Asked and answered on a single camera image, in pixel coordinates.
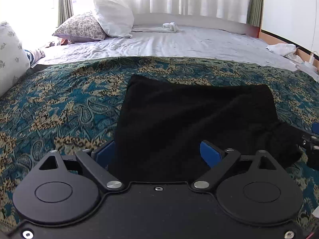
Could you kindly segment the leaf print white duvet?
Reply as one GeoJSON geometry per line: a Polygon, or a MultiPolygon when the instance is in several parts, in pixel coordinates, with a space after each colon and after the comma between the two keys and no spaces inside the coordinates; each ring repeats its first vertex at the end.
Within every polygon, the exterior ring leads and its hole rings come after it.
{"type": "Polygon", "coordinates": [[[0,31],[0,93],[3,96],[29,69],[30,62],[12,27],[7,22],[2,22],[0,31]]]}

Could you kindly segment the green striped curtain right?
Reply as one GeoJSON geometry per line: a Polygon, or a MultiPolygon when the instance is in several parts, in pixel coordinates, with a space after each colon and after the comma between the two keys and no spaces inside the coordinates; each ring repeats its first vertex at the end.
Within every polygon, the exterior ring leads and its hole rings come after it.
{"type": "Polygon", "coordinates": [[[263,0],[250,0],[248,6],[247,23],[260,27],[262,21],[263,0]]]}

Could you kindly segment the black pants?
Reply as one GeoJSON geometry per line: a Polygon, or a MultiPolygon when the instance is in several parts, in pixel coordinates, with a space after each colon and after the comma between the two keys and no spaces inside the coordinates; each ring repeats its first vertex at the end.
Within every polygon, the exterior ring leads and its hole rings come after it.
{"type": "Polygon", "coordinates": [[[204,140],[246,155],[266,150],[287,168],[301,158],[300,137],[278,119],[266,85],[181,85],[133,75],[108,171],[123,182],[191,182],[209,169],[200,155],[204,140]]]}

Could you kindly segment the small rolled white cloth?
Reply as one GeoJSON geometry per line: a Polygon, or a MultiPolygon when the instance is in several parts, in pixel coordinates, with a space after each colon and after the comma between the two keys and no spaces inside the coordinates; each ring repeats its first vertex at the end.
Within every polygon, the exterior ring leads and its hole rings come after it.
{"type": "Polygon", "coordinates": [[[177,33],[179,32],[179,27],[175,22],[164,23],[162,25],[163,31],[167,33],[177,33]]]}

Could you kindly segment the crumpled white cloth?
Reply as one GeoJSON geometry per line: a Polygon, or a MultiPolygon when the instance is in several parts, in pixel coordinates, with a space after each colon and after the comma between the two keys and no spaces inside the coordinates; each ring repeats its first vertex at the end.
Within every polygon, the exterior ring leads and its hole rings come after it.
{"type": "Polygon", "coordinates": [[[288,55],[294,55],[297,48],[294,44],[284,44],[284,43],[278,43],[275,45],[268,45],[267,49],[276,54],[283,57],[286,57],[288,55]]]}

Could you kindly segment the green striped curtain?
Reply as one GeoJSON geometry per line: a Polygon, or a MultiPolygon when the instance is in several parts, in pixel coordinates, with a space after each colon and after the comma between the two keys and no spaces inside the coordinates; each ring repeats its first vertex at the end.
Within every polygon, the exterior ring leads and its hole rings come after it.
{"type": "Polygon", "coordinates": [[[72,0],[58,0],[58,26],[73,16],[72,0]]]}
{"type": "Polygon", "coordinates": [[[248,6],[247,23],[260,27],[262,21],[263,0],[250,0],[248,6]]]}

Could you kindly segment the white pillow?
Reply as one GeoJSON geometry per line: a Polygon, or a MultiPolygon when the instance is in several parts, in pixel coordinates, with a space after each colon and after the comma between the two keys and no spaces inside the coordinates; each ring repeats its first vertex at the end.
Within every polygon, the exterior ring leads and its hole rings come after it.
{"type": "Polygon", "coordinates": [[[93,4],[93,16],[109,37],[132,37],[134,15],[122,0],[93,0],[93,4]]]}

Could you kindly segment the floral grey pillow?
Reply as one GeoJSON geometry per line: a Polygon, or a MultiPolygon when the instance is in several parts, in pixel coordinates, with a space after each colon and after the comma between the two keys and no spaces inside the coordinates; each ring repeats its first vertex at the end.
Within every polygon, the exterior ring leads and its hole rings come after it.
{"type": "Polygon", "coordinates": [[[106,33],[92,12],[70,17],[52,35],[74,43],[101,41],[106,38],[106,33]]]}

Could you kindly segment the wooden bed frame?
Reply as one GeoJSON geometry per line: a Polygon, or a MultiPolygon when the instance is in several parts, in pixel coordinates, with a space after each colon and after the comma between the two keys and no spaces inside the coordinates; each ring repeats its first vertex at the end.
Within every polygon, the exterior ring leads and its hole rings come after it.
{"type": "Polygon", "coordinates": [[[254,38],[260,38],[264,42],[266,42],[268,45],[275,45],[275,44],[294,44],[297,48],[296,54],[301,57],[303,61],[309,61],[310,56],[312,52],[303,46],[300,46],[290,40],[287,40],[283,37],[280,37],[278,35],[275,35],[273,33],[270,33],[268,31],[261,30],[259,27],[252,26],[250,24],[246,24],[248,27],[249,36],[252,36],[254,38]]]}

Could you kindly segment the teal paisley bedspread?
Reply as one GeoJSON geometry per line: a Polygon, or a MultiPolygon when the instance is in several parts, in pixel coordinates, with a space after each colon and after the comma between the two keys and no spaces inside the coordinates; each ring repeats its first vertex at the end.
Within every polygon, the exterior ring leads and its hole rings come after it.
{"type": "Polygon", "coordinates": [[[49,150],[72,155],[114,137],[133,74],[186,85],[266,84],[281,121],[306,131],[318,121],[318,83],[299,70],[178,57],[113,57],[28,70],[1,97],[1,231],[20,222],[14,189],[49,150]]]}

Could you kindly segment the green striped curtain left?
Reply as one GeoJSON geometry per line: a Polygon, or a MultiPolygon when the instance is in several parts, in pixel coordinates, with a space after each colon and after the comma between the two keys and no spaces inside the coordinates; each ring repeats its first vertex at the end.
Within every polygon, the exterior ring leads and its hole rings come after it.
{"type": "Polygon", "coordinates": [[[58,0],[58,26],[73,16],[72,0],[58,0]]]}

